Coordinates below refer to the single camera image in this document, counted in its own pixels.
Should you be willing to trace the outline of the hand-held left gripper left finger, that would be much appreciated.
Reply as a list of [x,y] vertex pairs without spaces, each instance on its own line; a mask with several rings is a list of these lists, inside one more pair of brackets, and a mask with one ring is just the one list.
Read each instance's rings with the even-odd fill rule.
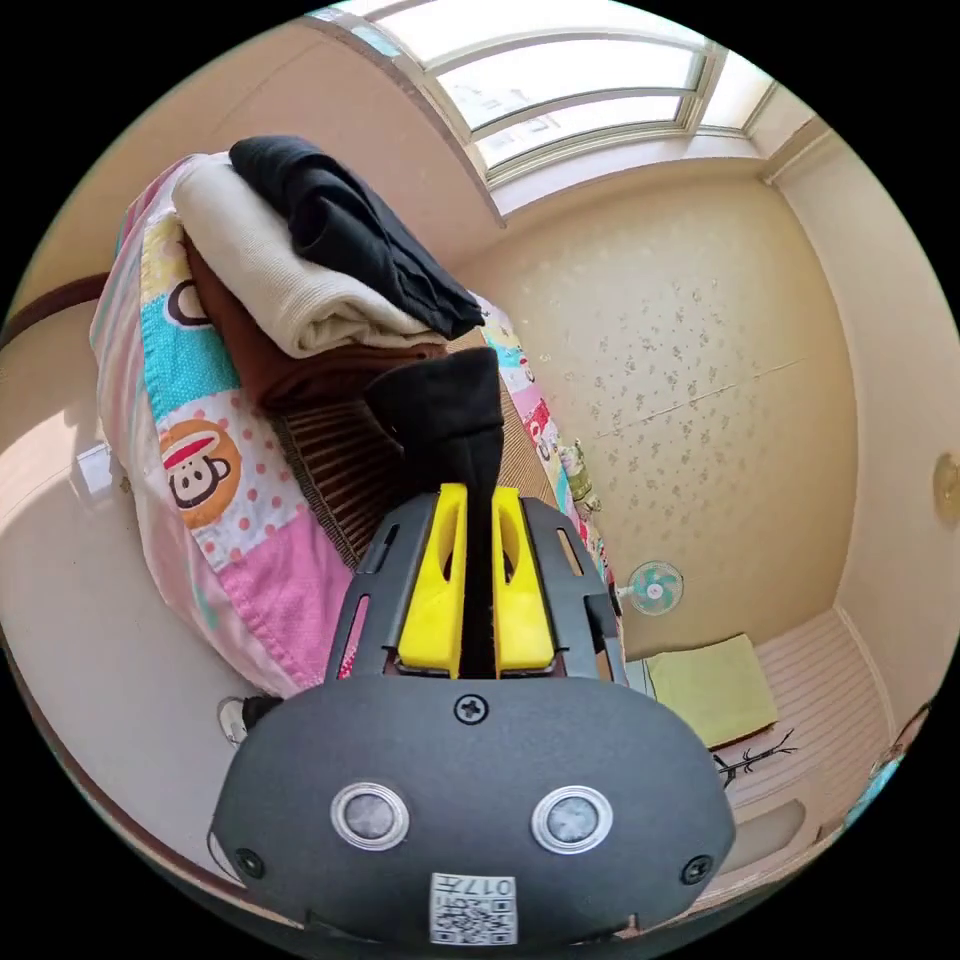
[[467,489],[441,486],[397,646],[407,671],[459,675],[467,561]]

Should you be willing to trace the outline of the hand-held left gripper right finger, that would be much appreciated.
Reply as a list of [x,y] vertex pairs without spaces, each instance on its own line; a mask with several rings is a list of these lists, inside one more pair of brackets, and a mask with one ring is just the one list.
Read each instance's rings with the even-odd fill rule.
[[552,666],[555,647],[518,490],[497,488],[491,510],[496,670],[541,672]]

